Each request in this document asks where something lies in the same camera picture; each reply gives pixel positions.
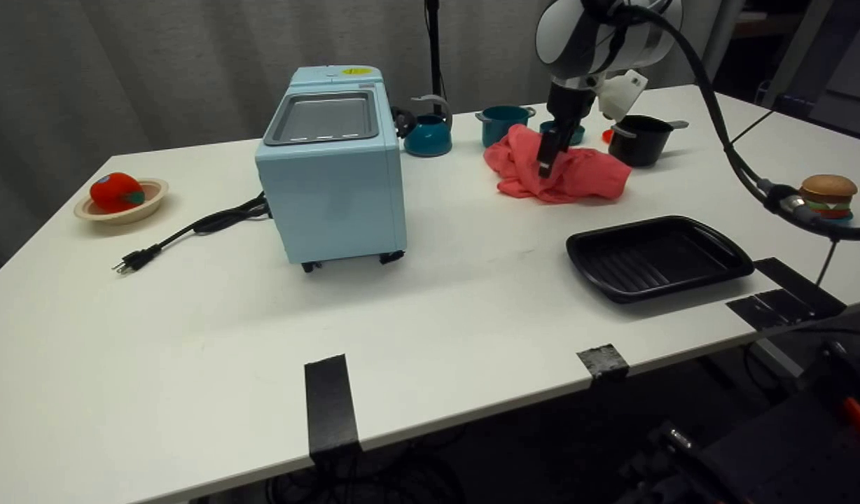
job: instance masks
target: red cloth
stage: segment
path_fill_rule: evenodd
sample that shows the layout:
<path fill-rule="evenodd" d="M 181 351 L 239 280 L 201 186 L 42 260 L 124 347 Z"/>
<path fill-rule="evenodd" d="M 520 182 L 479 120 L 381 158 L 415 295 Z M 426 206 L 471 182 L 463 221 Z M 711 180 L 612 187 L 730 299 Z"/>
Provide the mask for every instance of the red cloth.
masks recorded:
<path fill-rule="evenodd" d="M 527 127 L 510 127 L 506 138 L 484 152 L 484 164 L 500 176 L 495 186 L 512 199 L 541 199 L 566 206 L 577 199 L 615 203 L 625 193 L 629 168 L 593 148 L 569 148 L 554 159 L 552 176 L 538 176 L 541 136 Z"/>

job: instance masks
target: table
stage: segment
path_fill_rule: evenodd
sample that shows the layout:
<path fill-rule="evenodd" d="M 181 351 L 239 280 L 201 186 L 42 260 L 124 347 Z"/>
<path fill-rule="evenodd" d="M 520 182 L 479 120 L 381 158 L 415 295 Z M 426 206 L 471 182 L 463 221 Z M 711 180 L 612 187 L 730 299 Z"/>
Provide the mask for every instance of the table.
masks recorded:
<path fill-rule="evenodd" d="M 761 115 L 723 106 L 730 131 Z M 402 158 L 405 257 L 316 276 L 285 264 L 272 224 L 247 221 L 118 277 L 126 253 L 261 186 L 254 140 L 112 158 L 94 176 L 164 180 L 168 206 L 94 229 L 73 218 L 82 187 L 0 271 L 0 501 L 171 501 L 304 467 L 302 368 L 331 355 L 348 360 L 358 441 L 379 449 L 579 392 L 587 347 L 646 374 L 747 341 L 726 299 L 772 288 L 761 276 L 639 308 L 575 280 L 570 232 L 670 213 L 809 277 L 827 255 L 739 187 L 695 88 L 652 91 L 635 112 L 692 127 L 656 171 L 632 171 L 622 203 L 554 207 L 498 197 L 479 120 L 460 115 L 450 154 Z M 603 119 L 584 127 L 603 148 Z M 860 182 L 860 140 L 793 119 L 772 115 L 739 152 L 778 182 Z M 860 243 L 838 249 L 824 288 L 860 304 Z"/>

